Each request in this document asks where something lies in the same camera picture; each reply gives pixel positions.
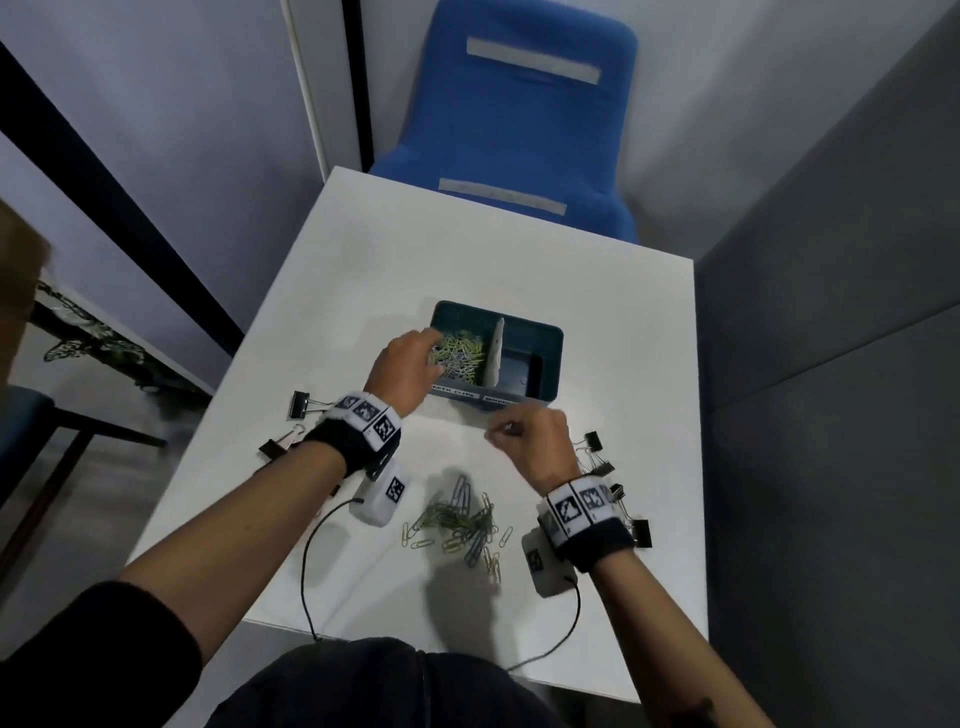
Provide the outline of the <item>person's left hand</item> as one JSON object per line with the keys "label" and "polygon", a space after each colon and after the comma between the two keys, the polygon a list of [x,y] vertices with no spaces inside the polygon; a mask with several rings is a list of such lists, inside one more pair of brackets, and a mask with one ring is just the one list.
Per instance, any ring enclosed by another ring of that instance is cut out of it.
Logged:
{"label": "person's left hand", "polygon": [[412,414],[431,392],[437,380],[425,380],[414,374],[410,330],[393,338],[385,346],[370,370],[363,387],[390,406],[400,418]]}

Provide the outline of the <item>person's right hand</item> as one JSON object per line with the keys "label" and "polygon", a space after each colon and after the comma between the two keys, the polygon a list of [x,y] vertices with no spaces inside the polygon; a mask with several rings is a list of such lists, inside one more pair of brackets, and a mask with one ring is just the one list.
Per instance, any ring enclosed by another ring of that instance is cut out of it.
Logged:
{"label": "person's right hand", "polygon": [[563,411],[535,402],[513,405],[500,411],[534,412],[527,430],[526,446],[520,450],[499,451],[509,458],[522,479],[538,495],[545,497],[582,476]]}

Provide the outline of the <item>person's right forearm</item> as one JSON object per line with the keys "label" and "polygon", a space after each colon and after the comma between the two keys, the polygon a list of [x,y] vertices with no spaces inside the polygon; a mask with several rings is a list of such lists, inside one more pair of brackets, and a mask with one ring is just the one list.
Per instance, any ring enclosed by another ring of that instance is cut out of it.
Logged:
{"label": "person's right forearm", "polygon": [[635,552],[589,573],[655,728],[775,728]]}

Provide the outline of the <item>person's left forearm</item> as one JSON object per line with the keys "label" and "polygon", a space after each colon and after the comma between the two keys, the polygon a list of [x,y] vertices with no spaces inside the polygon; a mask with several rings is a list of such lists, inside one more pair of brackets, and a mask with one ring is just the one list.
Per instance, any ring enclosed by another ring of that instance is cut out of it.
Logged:
{"label": "person's left forearm", "polygon": [[206,665],[345,474],[346,462],[333,447],[302,444],[144,551],[119,579],[169,608]]}

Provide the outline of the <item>heap of clips in box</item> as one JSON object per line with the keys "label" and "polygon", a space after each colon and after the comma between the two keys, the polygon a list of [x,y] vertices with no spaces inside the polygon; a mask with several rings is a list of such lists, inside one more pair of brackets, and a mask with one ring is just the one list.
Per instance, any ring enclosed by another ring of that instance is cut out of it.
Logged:
{"label": "heap of clips in box", "polygon": [[487,345],[469,331],[443,332],[438,344],[431,347],[429,362],[442,368],[443,379],[478,384],[487,362]]}

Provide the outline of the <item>teal organizer box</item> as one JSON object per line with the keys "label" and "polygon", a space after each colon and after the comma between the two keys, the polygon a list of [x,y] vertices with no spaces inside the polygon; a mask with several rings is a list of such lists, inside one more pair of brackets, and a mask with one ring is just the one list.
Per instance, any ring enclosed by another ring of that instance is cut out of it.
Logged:
{"label": "teal organizer box", "polygon": [[556,399],[565,342],[558,326],[452,300],[436,304],[430,326],[441,334],[470,332],[486,344],[480,383],[440,377],[433,395],[487,411],[525,403],[547,406]]}

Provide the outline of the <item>pile of coloured paper clips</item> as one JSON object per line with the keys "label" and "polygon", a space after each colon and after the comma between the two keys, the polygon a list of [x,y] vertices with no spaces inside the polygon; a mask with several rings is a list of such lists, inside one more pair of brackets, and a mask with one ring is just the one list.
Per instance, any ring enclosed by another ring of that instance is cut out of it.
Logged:
{"label": "pile of coloured paper clips", "polygon": [[459,471],[429,496],[417,518],[402,524],[400,546],[457,557],[466,568],[482,569],[488,581],[500,586],[507,547],[518,534],[512,524],[501,522],[491,495]]}

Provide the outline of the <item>black wristband with markers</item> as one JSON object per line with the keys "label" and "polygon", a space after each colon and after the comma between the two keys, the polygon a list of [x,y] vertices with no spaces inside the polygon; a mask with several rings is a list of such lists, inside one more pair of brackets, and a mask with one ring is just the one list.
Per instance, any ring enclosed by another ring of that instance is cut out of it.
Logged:
{"label": "black wristband with markers", "polygon": [[301,443],[322,443],[339,453],[346,478],[358,471],[377,476],[401,443],[402,425],[402,417],[377,395],[350,392],[326,411]]}
{"label": "black wristband with markers", "polygon": [[536,505],[536,517],[553,552],[581,574],[611,554],[635,549],[609,487],[596,475],[582,475],[549,491]]}

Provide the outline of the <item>blue fabric chair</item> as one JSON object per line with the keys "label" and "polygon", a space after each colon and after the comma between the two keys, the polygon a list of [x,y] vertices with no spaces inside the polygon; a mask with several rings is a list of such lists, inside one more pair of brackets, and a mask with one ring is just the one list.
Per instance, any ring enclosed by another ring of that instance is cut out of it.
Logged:
{"label": "blue fabric chair", "polygon": [[638,51],[618,20],[551,0],[439,0],[369,172],[637,245],[617,175]]}

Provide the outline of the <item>person's black shirt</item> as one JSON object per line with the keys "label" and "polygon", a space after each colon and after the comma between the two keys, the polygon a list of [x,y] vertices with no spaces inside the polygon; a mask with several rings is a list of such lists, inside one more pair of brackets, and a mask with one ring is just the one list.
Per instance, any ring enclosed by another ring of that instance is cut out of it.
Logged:
{"label": "person's black shirt", "polygon": [[[163,728],[199,684],[197,639],[147,591],[80,594],[0,660],[0,728]],[[206,728],[565,728],[505,670],[392,638],[302,645],[238,687]]]}

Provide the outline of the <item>black table with leaf pattern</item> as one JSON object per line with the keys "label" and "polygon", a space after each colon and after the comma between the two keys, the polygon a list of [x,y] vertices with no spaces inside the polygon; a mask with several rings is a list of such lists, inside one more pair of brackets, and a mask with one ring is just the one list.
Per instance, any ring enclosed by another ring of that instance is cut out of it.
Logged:
{"label": "black table with leaf pattern", "polygon": [[178,395],[197,402],[212,398],[207,385],[162,361],[147,346],[97,318],[49,282],[37,284],[29,322],[53,340],[43,353],[45,363],[89,359],[150,395]]}

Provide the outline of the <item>dark chair with black frame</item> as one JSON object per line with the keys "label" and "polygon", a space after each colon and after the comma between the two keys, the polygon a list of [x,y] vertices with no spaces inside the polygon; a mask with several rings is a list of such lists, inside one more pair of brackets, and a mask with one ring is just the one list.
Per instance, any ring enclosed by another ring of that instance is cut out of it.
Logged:
{"label": "dark chair with black frame", "polygon": [[0,585],[7,579],[45,516],[63,490],[91,441],[102,436],[121,442],[164,449],[167,441],[99,418],[56,406],[41,392],[15,385],[0,389],[0,508],[59,430],[75,437],[0,549]]}

